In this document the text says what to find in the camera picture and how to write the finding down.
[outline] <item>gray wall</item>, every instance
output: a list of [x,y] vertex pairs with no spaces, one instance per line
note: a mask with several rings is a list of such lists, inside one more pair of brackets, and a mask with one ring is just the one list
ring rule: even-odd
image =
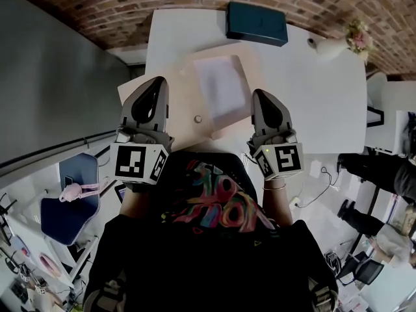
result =
[[26,0],[0,0],[0,166],[116,129],[127,66]]

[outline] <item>blue chair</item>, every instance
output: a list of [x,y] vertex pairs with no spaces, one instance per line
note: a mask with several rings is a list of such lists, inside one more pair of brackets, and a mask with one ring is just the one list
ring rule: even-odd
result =
[[[98,183],[97,158],[85,153],[78,154],[59,163],[60,187],[65,188],[65,177],[80,185]],[[87,223],[99,211],[99,194],[72,202],[44,198],[40,203],[40,225],[42,232],[70,246],[78,238]]]

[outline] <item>hand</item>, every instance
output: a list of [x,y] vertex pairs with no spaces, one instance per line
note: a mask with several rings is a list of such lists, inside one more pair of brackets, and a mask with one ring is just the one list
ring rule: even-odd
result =
[[374,248],[375,250],[378,249],[378,244],[377,244],[376,240],[373,237],[369,238],[369,242],[370,242],[370,245],[372,246],[372,248]]

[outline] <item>desk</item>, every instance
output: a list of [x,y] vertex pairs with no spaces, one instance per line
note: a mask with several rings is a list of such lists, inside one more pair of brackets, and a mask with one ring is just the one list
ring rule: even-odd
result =
[[[182,61],[189,53],[236,42],[225,37],[225,24],[226,13],[218,10],[156,10],[146,73]],[[260,56],[265,90],[291,112],[304,153],[362,152],[367,119],[363,61],[347,50],[331,61],[319,60],[307,44],[309,37],[318,36],[292,25],[287,32],[289,42],[283,47],[247,43]],[[245,142],[253,132],[213,143],[247,152]]]

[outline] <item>person's leg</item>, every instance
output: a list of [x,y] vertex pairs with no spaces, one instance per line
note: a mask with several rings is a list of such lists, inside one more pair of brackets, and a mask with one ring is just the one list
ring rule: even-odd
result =
[[394,182],[403,159],[392,155],[343,154],[342,166],[351,174],[370,181],[383,190],[395,193]]
[[355,230],[363,235],[375,236],[379,230],[383,227],[384,223],[379,219],[363,214],[356,209],[346,211],[343,216],[343,220],[352,226]]

